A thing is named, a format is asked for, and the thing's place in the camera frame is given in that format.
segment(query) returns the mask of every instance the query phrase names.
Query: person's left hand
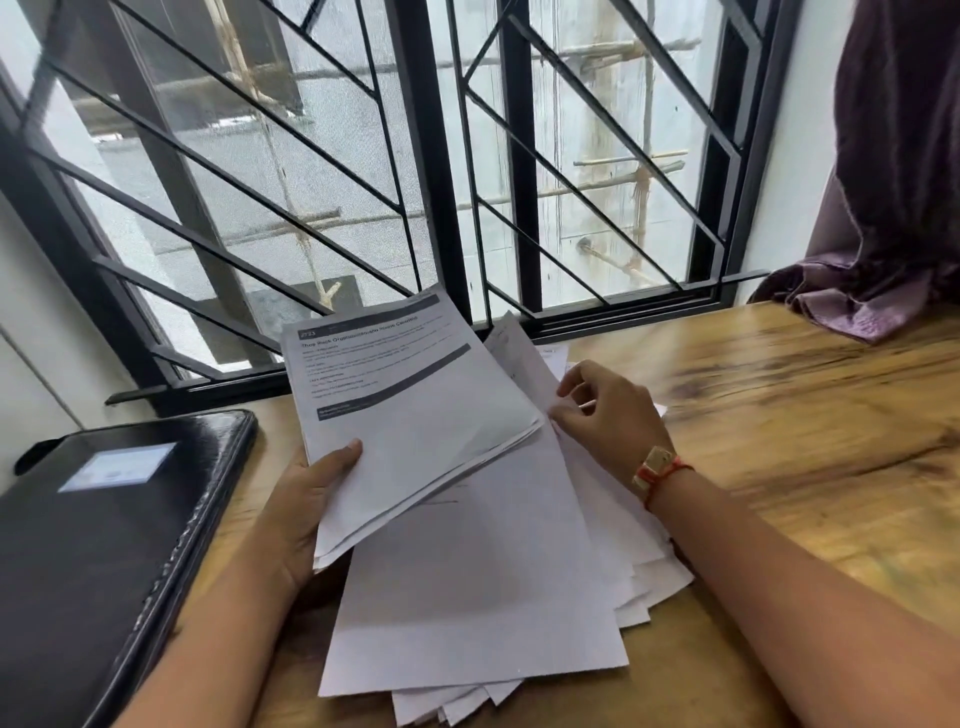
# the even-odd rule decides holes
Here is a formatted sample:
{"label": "person's left hand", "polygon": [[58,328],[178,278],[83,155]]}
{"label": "person's left hand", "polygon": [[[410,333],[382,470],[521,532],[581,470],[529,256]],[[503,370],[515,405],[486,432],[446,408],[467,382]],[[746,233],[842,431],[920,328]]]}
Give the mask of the person's left hand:
{"label": "person's left hand", "polygon": [[301,447],[276,482],[263,512],[248,539],[258,559],[279,566],[295,595],[313,574],[313,549],[317,526],[334,489],[350,472],[363,452],[353,440],[313,465],[307,465]]}

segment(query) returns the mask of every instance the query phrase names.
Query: printed document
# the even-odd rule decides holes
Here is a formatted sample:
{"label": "printed document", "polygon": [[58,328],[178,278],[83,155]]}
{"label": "printed document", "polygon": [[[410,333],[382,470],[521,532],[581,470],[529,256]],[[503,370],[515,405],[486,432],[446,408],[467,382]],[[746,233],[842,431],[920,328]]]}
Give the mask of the printed document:
{"label": "printed document", "polygon": [[364,442],[318,529],[316,570],[543,423],[439,288],[288,326],[282,348],[310,462]]}

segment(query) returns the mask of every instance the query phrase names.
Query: wrist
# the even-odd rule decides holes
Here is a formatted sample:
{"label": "wrist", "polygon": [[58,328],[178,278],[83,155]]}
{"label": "wrist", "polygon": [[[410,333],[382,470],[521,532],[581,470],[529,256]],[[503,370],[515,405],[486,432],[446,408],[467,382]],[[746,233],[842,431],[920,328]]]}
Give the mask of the wrist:
{"label": "wrist", "polygon": [[300,584],[287,565],[284,550],[283,544],[255,525],[234,560],[258,595],[275,600],[286,608],[296,598]]}
{"label": "wrist", "polygon": [[692,470],[693,466],[685,463],[673,449],[653,446],[631,478],[631,490],[649,510],[653,496],[667,485],[667,480],[678,472]]}

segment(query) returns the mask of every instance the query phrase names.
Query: person's right hand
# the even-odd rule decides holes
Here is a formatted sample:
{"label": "person's right hand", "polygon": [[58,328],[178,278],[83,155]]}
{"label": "person's right hand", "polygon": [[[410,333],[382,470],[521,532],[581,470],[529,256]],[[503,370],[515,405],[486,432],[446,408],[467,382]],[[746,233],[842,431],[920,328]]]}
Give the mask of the person's right hand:
{"label": "person's right hand", "polygon": [[582,361],[567,372],[557,395],[570,395],[581,406],[596,400],[586,412],[557,405],[550,417],[624,485],[630,484],[653,446],[674,451],[646,388],[595,361]]}

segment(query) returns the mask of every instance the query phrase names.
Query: forearm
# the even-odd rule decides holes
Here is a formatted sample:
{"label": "forearm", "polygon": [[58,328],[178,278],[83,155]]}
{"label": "forearm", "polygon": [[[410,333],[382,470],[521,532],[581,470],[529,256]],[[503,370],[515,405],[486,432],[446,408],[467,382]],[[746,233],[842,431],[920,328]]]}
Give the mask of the forearm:
{"label": "forearm", "polygon": [[960,646],[816,559],[708,480],[651,501],[805,725],[955,725]]}
{"label": "forearm", "polygon": [[250,722],[294,596],[289,578],[259,550],[254,538],[241,545],[115,728]]}

